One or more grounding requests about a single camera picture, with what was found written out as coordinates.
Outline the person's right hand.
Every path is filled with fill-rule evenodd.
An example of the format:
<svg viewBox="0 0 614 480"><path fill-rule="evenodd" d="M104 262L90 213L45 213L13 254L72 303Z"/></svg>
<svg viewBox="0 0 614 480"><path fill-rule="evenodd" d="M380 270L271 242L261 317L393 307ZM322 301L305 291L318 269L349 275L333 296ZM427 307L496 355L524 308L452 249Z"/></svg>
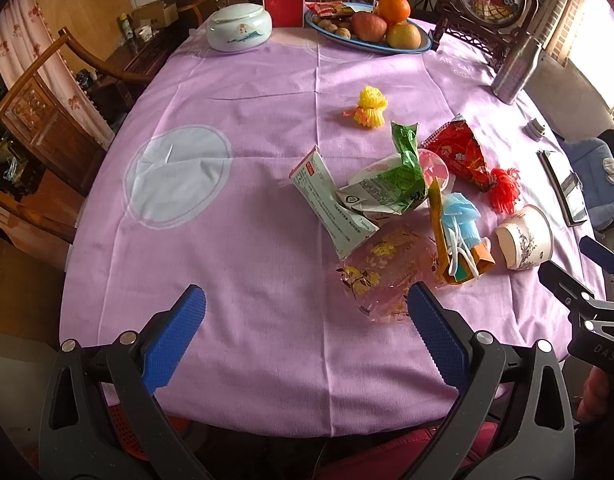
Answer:
<svg viewBox="0 0 614 480"><path fill-rule="evenodd" d="M602 416L608 408L610 382L607 374L593 367L584 383L582 398L576 411L579 422L591 422Z"/></svg>

